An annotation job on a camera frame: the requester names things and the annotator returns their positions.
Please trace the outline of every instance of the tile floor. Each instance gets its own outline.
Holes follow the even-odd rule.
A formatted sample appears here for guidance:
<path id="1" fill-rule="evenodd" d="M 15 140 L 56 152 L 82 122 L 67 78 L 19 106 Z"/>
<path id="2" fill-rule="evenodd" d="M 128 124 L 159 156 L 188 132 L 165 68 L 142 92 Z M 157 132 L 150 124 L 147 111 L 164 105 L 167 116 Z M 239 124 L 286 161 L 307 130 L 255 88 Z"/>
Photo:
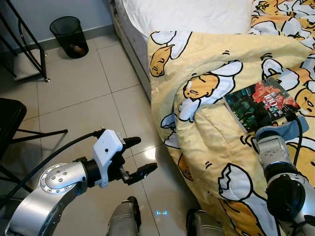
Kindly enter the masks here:
<path id="1" fill-rule="evenodd" d="M 69 59 L 61 48 L 47 51 L 50 83 L 39 79 L 17 84 L 6 79 L 8 76 L 1 76 L 0 97 L 20 100 L 28 109 L 22 128 L 42 132 L 69 130 L 66 135 L 11 145 L 2 164 L 23 177 L 53 150 L 101 126 L 116 130 L 123 137 L 140 136 L 142 143 L 124 153 L 125 168 L 135 171 L 156 161 L 158 169 L 131 186 L 115 181 L 105 189 L 88 189 L 66 208 L 54 235 L 104 236 L 114 208 L 130 195 L 140 204 L 140 235 L 186 235 L 186 212 L 197 206 L 196 200 L 157 135 L 149 100 L 120 41 L 115 35 L 108 35 L 88 40 L 88 45 L 90 51 L 81 59 Z M 49 165 L 82 156 L 90 158 L 94 142 L 90 138 L 72 146 Z M 39 175 L 34 176 L 29 184 L 36 186 L 38 178 Z M 1 193 L 11 187 L 0 182 Z M 25 195 L 21 190 L 17 196 Z M 167 214 L 156 214 L 157 211 Z"/>

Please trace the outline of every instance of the book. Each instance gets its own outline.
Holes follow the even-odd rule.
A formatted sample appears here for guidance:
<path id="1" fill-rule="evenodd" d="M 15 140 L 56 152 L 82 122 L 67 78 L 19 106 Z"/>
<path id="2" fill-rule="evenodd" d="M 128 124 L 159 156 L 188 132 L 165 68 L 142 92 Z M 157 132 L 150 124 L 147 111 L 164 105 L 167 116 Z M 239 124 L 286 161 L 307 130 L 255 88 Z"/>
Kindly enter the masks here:
<path id="1" fill-rule="evenodd" d="M 273 125 L 300 107 L 293 97 L 272 77 L 230 93 L 223 98 L 226 107 L 244 132 Z"/>

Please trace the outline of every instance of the black cable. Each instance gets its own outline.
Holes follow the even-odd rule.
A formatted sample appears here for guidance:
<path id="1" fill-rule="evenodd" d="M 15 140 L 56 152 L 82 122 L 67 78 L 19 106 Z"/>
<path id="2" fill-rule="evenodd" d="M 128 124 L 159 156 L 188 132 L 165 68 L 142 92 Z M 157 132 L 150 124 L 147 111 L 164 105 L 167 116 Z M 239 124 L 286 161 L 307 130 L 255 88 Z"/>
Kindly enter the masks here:
<path id="1" fill-rule="evenodd" d="M 43 160 L 40 164 L 38 164 L 18 185 L 15 186 L 14 189 L 11 190 L 11 192 L 4 198 L 4 200 L 0 204 L 0 209 L 4 207 L 4 205 L 10 200 L 11 197 L 30 179 L 33 175 L 36 174 L 37 171 L 39 171 L 44 165 L 46 165 L 51 159 L 53 159 L 55 156 L 57 156 L 59 153 L 67 149 L 68 147 L 76 144 L 79 141 L 82 141 L 88 137 L 95 136 L 98 137 L 100 133 L 103 133 L 104 130 L 95 131 L 93 133 L 89 133 L 86 135 L 81 136 L 80 138 L 77 138 L 70 143 L 67 143 L 60 149 L 56 150 L 55 152 L 51 153 L 45 160 Z"/>
<path id="2" fill-rule="evenodd" d="M 298 143 L 298 146 L 297 146 L 297 149 L 296 149 L 296 153 L 295 153 L 295 156 L 294 156 L 294 160 L 293 160 L 293 164 L 296 166 L 296 163 L 297 163 L 297 159 L 299 158 L 299 153 L 300 153 L 300 149 L 301 149 L 301 145 L 302 145 L 302 136 L 303 136 L 303 130 L 302 130 L 302 125 L 301 125 L 301 122 L 299 120 L 299 118 L 296 116 L 295 117 L 295 120 L 299 126 L 299 143 Z"/>

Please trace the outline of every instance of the baseboard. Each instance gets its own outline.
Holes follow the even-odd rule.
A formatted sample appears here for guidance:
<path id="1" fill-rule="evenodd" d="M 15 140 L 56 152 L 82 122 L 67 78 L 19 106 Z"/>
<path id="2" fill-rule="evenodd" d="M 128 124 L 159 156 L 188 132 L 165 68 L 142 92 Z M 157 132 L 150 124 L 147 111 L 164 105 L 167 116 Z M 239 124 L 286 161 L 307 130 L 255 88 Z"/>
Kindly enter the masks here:
<path id="1" fill-rule="evenodd" d="M 115 29 L 113 25 L 102 26 L 102 27 L 97 27 L 97 28 L 83 31 L 86 40 L 101 37 L 104 35 L 113 34 L 114 32 L 115 32 Z M 58 43 L 56 38 L 40 41 L 39 44 L 44 50 L 60 47 L 60 44 Z M 30 45 L 30 49 L 35 49 L 35 48 L 37 48 L 35 44 Z M 21 53 L 22 50 L 18 48 L 16 49 L 16 52 Z"/>

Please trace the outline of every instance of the yellow comforter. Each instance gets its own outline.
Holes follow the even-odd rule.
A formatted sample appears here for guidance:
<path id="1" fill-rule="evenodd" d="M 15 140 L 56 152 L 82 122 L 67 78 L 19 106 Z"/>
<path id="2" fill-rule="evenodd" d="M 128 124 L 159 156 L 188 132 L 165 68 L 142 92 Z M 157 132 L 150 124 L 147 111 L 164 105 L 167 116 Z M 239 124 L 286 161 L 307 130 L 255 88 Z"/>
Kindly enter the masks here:
<path id="1" fill-rule="evenodd" d="M 152 113 L 187 185 L 226 235 L 275 236 L 254 148 L 222 97 L 275 77 L 310 126 L 297 168 L 315 186 L 315 3 L 254 0 L 247 35 L 159 31 L 148 45 Z M 287 142 L 290 155 L 298 139 Z"/>

